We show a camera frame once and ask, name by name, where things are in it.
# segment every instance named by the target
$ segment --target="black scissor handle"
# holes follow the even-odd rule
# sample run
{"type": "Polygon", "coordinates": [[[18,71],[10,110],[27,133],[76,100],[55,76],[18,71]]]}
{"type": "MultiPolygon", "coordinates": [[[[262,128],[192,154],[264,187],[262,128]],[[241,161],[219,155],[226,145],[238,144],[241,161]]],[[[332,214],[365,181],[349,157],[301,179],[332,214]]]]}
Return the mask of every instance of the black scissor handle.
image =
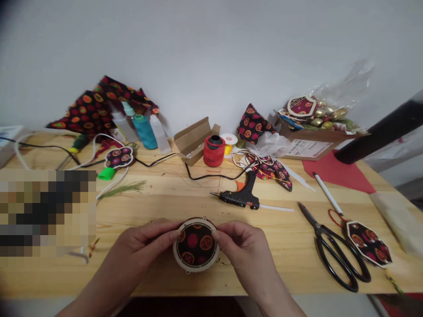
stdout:
{"type": "Polygon", "coordinates": [[[350,252],[354,255],[354,257],[356,258],[358,265],[360,266],[361,269],[361,274],[357,272],[357,270],[354,268],[354,266],[351,264],[350,261],[348,261],[347,257],[345,256],[345,254],[342,252],[341,248],[339,247],[339,245],[337,243],[333,243],[331,241],[331,243],[333,244],[333,246],[335,247],[336,251],[338,252],[338,254],[340,255],[340,257],[342,258],[342,260],[345,262],[345,264],[349,267],[349,269],[352,271],[352,273],[362,282],[368,283],[371,281],[371,276],[370,276],[370,272],[366,266],[366,263],[363,261],[361,255],[356,251],[356,249],[351,246],[350,244],[348,244],[348,242],[343,239],[342,237],[340,237],[339,235],[337,235],[336,233],[334,233],[332,230],[330,230],[328,227],[326,227],[325,225],[322,225],[322,228],[324,230],[326,230],[327,232],[330,233],[331,236],[335,237],[338,241],[341,241],[347,248],[348,250],[350,250],[350,252]]]}
{"type": "MultiPolygon", "coordinates": [[[[328,237],[329,241],[333,245],[338,245],[336,241],[332,237],[328,237]]],[[[357,293],[358,292],[358,283],[356,278],[354,277],[353,273],[349,270],[348,266],[338,257],[338,255],[335,253],[335,251],[332,250],[332,248],[326,243],[325,240],[323,240],[323,237],[317,237],[315,238],[316,242],[316,248],[317,253],[320,255],[320,258],[322,262],[324,263],[325,267],[329,271],[329,273],[333,276],[333,278],[345,289],[357,293]],[[332,266],[330,265],[329,261],[327,260],[327,257],[325,255],[325,252],[323,250],[323,246],[325,246],[326,250],[332,255],[332,257],[338,262],[338,264],[342,267],[344,272],[347,274],[350,284],[345,283],[341,278],[336,274],[332,266]]]]}

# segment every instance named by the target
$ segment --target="green plastic cap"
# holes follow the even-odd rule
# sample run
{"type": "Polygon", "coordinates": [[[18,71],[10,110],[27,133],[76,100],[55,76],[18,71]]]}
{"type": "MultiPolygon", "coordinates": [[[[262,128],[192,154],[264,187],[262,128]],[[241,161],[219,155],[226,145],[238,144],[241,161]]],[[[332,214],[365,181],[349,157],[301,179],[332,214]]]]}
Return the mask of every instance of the green plastic cap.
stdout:
{"type": "Polygon", "coordinates": [[[101,171],[101,173],[98,175],[98,178],[102,181],[109,181],[113,178],[116,171],[115,169],[111,167],[106,167],[104,170],[101,171]]]}
{"type": "Polygon", "coordinates": [[[145,121],[145,120],[148,120],[148,119],[146,117],[144,117],[142,114],[137,114],[137,115],[134,116],[134,120],[142,122],[142,121],[145,121]]]}

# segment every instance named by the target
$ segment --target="red string loop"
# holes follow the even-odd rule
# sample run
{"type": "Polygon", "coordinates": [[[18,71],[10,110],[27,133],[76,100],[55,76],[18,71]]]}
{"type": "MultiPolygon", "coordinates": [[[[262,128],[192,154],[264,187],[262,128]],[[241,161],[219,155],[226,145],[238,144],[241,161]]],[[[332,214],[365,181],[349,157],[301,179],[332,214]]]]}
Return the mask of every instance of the red string loop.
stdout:
{"type": "Polygon", "coordinates": [[[339,223],[337,223],[336,221],[335,221],[335,219],[332,217],[332,215],[330,214],[330,212],[331,211],[333,211],[334,213],[336,213],[337,215],[338,215],[338,217],[344,222],[344,223],[347,223],[347,221],[340,215],[340,214],[338,214],[336,211],[334,211],[333,209],[329,209],[328,211],[327,211],[327,213],[329,214],[329,217],[332,219],[332,221],[334,222],[334,223],[336,223],[336,225],[338,226],[338,227],[341,227],[341,228],[343,228],[343,226],[342,225],[340,225],[339,223]]]}

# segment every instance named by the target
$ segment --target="orange trigger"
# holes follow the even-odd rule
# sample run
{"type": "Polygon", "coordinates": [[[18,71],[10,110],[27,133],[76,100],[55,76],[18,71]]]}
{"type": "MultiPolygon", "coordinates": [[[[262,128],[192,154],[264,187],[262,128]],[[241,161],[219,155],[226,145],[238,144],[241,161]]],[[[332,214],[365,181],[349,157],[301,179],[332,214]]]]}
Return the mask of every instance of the orange trigger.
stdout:
{"type": "Polygon", "coordinates": [[[243,182],[239,182],[239,181],[235,181],[237,183],[237,191],[241,191],[244,187],[245,187],[245,183],[243,182]]]}

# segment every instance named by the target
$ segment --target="scissors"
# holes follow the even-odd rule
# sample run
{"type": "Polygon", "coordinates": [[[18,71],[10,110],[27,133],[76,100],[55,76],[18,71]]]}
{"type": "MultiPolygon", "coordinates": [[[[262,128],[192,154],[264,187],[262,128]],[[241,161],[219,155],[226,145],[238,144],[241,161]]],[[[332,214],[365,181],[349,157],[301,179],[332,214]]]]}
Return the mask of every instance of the scissors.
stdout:
{"type": "Polygon", "coordinates": [[[298,202],[298,206],[300,206],[301,212],[307,218],[308,222],[313,226],[314,231],[316,233],[315,242],[316,242],[316,249],[317,253],[319,254],[320,258],[322,259],[323,264],[332,275],[332,277],[344,288],[354,293],[358,292],[358,283],[356,280],[359,279],[363,282],[370,282],[371,276],[369,270],[367,269],[366,264],[364,263],[363,259],[361,258],[360,254],[355,250],[355,248],[348,244],[348,242],[341,238],[339,235],[334,233],[332,230],[327,228],[325,225],[320,225],[317,220],[312,216],[310,211],[300,202],[298,202]],[[332,246],[335,248],[336,252],[327,244],[327,242],[323,239],[322,235],[326,235],[327,239],[330,241],[332,246]],[[334,237],[341,241],[348,250],[354,255],[358,264],[360,265],[362,275],[357,272],[357,270],[352,266],[352,264],[348,261],[345,254],[342,252],[341,248],[335,241],[334,237]],[[327,260],[325,252],[323,250],[323,246],[328,250],[328,252],[332,255],[332,257],[338,262],[338,264],[342,267],[344,272],[347,274],[350,283],[347,284],[336,274],[332,266],[327,260]]]}

